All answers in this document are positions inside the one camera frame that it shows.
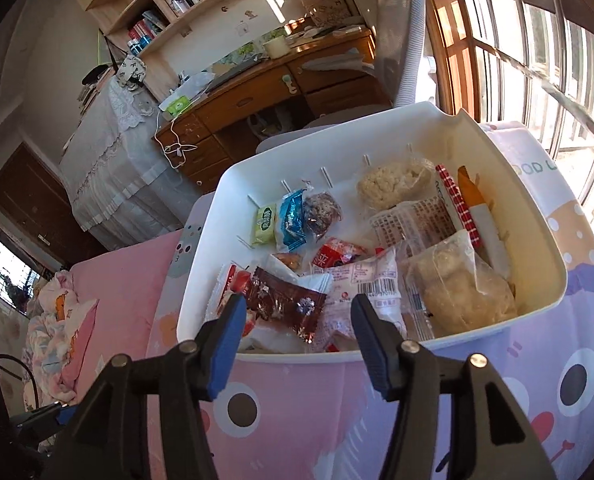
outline green snack package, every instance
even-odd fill
[[[260,207],[253,233],[253,245],[269,244],[275,241],[275,204]]]

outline blue gripper pad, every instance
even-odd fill
[[[208,370],[205,371],[208,373],[206,392],[211,400],[226,387],[245,323],[246,300],[242,295],[234,294],[213,327],[214,332],[209,336],[209,341],[202,348],[202,354],[207,352],[209,358]]]
[[[403,338],[392,323],[379,319],[364,294],[353,298],[350,319],[373,388],[384,400],[395,400],[403,382],[397,351]]]

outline wooden desk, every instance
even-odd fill
[[[196,150],[186,152],[180,171],[203,192],[215,190],[224,171],[255,154],[259,139],[242,121],[299,96],[310,119],[360,105],[390,105],[372,76],[357,70],[313,72],[301,68],[306,61],[345,54],[352,48],[363,54],[364,62],[373,62],[373,38],[369,30],[362,30],[342,38],[329,35],[293,48],[286,56],[265,60],[224,83],[175,120],[173,129],[180,141],[197,145]],[[159,130],[157,138],[164,146],[176,142],[170,124]],[[181,158],[172,155],[171,160],[179,163]]]

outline white plastic basket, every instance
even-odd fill
[[[355,186],[366,164],[379,166],[402,157],[408,143],[456,175],[465,165],[479,188],[494,201],[499,232],[507,233],[521,317],[555,306],[566,290],[564,262],[537,205],[509,162],[463,110],[447,116],[424,102],[339,124],[277,146],[231,166],[219,181],[190,270],[177,324],[179,341],[194,338],[221,266],[247,266],[273,247],[248,245],[258,206],[279,200],[309,180],[316,190],[331,190],[344,213],[330,234],[360,242],[370,230],[369,214]],[[471,332],[424,342],[431,349],[481,338],[516,319]],[[238,359],[269,363],[345,362],[359,352],[323,354],[238,354]]]

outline white chair backrest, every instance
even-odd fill
[[[413,104],[424,49],[426,0],[377,0],[375,77],[395,107]]]

